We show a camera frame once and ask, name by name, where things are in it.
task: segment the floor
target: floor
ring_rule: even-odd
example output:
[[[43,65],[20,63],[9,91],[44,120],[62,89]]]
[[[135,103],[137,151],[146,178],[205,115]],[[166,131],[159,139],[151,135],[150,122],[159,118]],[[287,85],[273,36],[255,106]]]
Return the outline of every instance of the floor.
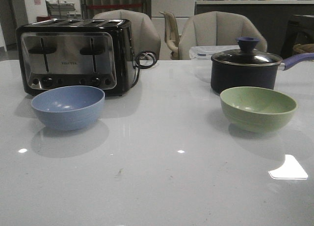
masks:
[[[4,47],[0,47],[0,61],[19,59],[16,44],[7,46],[6,49],[7,51],[4,51]]]

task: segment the chair backrest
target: chair backrest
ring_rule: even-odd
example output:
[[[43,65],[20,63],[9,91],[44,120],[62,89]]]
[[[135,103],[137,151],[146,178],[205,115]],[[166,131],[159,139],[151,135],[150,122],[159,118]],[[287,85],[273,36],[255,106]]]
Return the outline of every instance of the chair backrest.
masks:
[[[245,16],[212,11],[190,17],[184,25],[179,42],[180,59],[190,59],[193,46],[236,45],[240,36],[257,37],[256,49],[267,51],[267,41]]]
[[[96,14],[93,19],[127,19],[131,21],[135,54],[153,51],[159,59],[161,39],[148,15],[124,9]]]
[[[165,43],[172,51],[172,59],[179,59],[179,31],[176,17],[171,12],[161,12],[165,17]]]

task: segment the toaster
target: toaster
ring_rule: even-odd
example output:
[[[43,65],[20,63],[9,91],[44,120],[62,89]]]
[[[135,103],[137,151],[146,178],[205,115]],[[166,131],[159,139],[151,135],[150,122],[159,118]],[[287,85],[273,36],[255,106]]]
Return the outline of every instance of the toaster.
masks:
[[[25,92],[95,86],[121,96],[136,82],[131,23],[123,19],[58,20],[16,30]]]

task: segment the beige chair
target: beige chair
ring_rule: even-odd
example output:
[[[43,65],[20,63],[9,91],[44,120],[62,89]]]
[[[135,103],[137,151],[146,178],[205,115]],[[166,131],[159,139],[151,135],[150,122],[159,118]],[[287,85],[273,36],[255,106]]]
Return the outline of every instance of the beige chair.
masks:
[[[170,12],[160,12],[165,17],[165,43],[171,50],[171,59],[180,59],[179,32],[176,17]]]
[[[153,51],[159,59],[161,39],[148,15],[124,9],[96,14],[93,19],[127,19],[131,21],[135,54]]]
[[[184,25],[179,42],[180,59],[190,59],[193,46],[236,45],[240,36],[257,37],[260,42],[256,49],[267,51],[267,41],[243,15],[212,11],[190,17]]]

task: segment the saucepan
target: saucepan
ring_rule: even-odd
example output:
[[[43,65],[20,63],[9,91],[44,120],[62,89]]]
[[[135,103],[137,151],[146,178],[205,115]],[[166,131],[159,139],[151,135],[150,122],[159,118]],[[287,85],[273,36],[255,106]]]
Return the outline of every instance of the saucepan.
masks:
[[[219,94],[238,86],[274,89],[277,71],[314,59],[314,53],[301,53],[282,59],[276,54],[254,50],[258,38],[239,37],[236,41],[240,49],[218,52],[211,57],[210,85]]]

